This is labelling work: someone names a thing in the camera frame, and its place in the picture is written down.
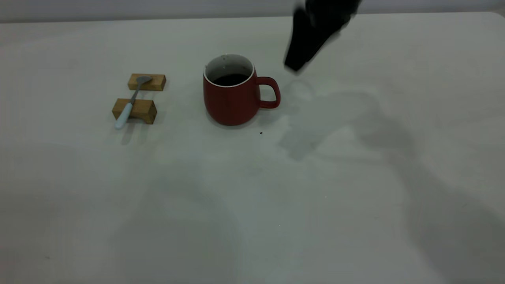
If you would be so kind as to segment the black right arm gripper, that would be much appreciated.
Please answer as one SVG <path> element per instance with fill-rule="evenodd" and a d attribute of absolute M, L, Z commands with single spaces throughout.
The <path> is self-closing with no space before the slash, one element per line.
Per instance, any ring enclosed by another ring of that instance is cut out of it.
<path fill-rule="evenodd" d="M 294 9 L 284 67 L 299 73 L 350 22 L 361 0 L 306 0 Z"/>

